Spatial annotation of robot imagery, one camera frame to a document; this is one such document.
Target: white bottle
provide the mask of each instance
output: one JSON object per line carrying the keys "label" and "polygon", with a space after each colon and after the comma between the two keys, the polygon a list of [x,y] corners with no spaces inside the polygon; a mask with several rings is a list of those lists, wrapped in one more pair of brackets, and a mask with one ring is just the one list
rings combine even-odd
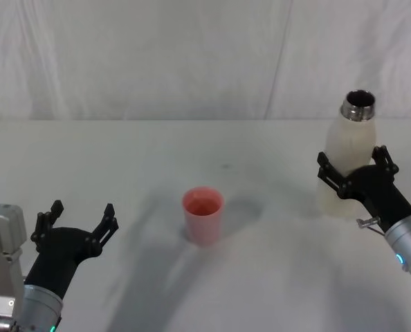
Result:
{"label": "white bottle", "polygon": [[[347,94],[338,117],[327,134],[325,153],[330,163],[346,176],[368,165],[376,144],[374,124],[375,97],[364,90]],[[353,217],[360,203],[342,200],[326,183],[319,180],[316,201],[321,211],[339,218]]]}

